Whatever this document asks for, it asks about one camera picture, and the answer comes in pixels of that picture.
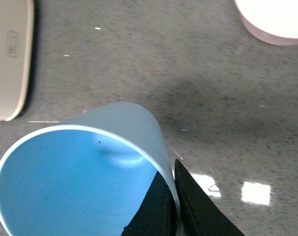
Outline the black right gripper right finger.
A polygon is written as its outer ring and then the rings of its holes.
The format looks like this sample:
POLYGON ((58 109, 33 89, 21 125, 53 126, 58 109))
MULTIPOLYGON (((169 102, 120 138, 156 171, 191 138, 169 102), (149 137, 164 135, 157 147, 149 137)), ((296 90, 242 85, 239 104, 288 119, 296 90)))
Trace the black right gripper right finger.
POLYGON ((179 159, 175 160, 175 185, 188 236, 243 236, 193 179, 179 159))

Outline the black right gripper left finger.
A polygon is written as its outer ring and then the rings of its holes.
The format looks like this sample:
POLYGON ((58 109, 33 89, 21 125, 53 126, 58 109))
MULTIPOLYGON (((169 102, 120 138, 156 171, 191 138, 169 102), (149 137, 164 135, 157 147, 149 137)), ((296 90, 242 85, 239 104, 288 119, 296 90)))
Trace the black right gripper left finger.
POLYGON ((144 200, 123 236, 176 235, 176 207, 162 175, 157 172, 144 200))

